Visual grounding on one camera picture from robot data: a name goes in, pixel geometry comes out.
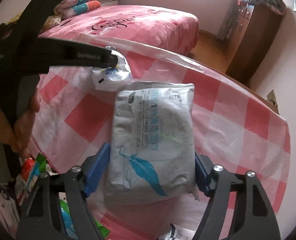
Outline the person's left hand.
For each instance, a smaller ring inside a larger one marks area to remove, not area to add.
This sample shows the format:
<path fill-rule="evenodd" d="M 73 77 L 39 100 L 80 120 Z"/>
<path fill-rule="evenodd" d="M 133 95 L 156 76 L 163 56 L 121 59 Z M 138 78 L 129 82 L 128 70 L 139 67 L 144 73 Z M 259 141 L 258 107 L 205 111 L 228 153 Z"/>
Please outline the person's left hand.
<path fill-rule="evenodd" d="M 40 110 L 41 96 L 39 89 L 36 89 L 25 113 L 11 126 L 0 109 L 0 142 L 9 145 L 13 152 L 19 153 L 24 159 L 30 157 L 27 145 L 32 135 L 32 129 L 36 113 Z"/>

